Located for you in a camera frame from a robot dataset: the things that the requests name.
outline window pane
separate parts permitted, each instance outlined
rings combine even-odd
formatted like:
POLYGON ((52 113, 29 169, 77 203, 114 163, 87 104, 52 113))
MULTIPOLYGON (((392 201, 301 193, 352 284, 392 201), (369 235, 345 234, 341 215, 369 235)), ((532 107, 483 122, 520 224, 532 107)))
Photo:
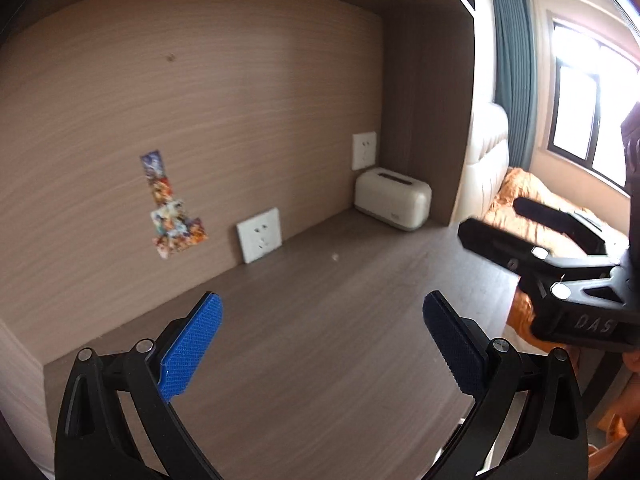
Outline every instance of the window pane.
POLYGON ((594 79, 574 68, 561 67, 554 144, 575 156, 586 158, 595 107, 594 79))
POLYGON ((553 48, 556 57, 565 63, 589 73, 598 71, 600 45, 586 34, 556 25, 553 48))
POLYGON ((600 133, 593 169, 624 186, 620 124, 638 100, 638 71, 628 59, 606 46, 600 51, 600 89, 600 133))

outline white leather headboard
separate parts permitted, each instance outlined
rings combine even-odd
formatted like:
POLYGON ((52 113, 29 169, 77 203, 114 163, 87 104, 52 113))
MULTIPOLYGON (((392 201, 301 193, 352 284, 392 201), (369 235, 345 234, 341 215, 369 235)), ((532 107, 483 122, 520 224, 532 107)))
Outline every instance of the white leather headboard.
POLYGON ((482 218, 489 209, 509 166, 508 131, 509 121, 502 107, 494 103, 476 107, 460 181, 456 221, 470 216, 482 218))

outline textured rubber pad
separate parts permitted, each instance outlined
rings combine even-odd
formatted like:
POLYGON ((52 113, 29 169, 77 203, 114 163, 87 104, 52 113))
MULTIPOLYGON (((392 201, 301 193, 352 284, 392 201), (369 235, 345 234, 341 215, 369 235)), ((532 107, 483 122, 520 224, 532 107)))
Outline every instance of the textured rubber pad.
POLYGON ((166 402, 187 388, 222 322, 222 300, 209 293, 160 361, 158 390, 166 402))
POLYGON ((482 396, 489 359, 486 350, 439 290, 424 298, 422 315, 460 391, 475 399, 482 396))

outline window sill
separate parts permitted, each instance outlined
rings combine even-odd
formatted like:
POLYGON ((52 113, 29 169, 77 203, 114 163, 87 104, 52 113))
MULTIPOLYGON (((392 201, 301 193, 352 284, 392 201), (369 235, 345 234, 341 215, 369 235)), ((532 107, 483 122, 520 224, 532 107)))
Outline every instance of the window sill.
POLYGON ((622 195, 626 199, 628 199, 628 200, 630 199, 630 196, 628 195, 628 193, 626 191, 624 191, 623 189, 620 189, 618 186, 616 186, 615 184, 612 184, 609 180, 607 180, 606 178, 600 176, 599 174, 595 173, 594 171, 588 170, 588 168, 585 168, 585 167, 581 166, 580 164, 576 164, 574 161, 569 160, 568 158, 565 158, 564 156, 559 155, 559 153, 552 152, 551 150, 548 150, 546 148, 539 147, 538 151, 544 153, 545 155, 552 156, 553 158, 556 158, 557 160, 562 160, 565 164, 570 164, 571 166, 573 166, 574 168, 577 168, 578 170, 584 171, 585 173, 591 175, 593 178, 596 178, 599 181, 601 181, 603 184, 606 184, 607 186, 609 186, 613 191, 620 193, 620 195, 622 195))

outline white electrical outlet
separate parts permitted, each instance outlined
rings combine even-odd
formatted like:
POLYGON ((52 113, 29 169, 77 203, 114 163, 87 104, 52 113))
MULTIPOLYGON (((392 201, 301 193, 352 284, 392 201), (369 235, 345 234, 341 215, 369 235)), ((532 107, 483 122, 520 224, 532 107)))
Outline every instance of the white electrical outlet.
POLYGON ((249 264, 282 245, 277 207, 240 222, 236 228, 244 262, 249 264))
POLYGON ((376 139, 375 132, 368 134, 354 134, 353 136, 353 161, 352 170, 362 170, 376 163, 376 139))

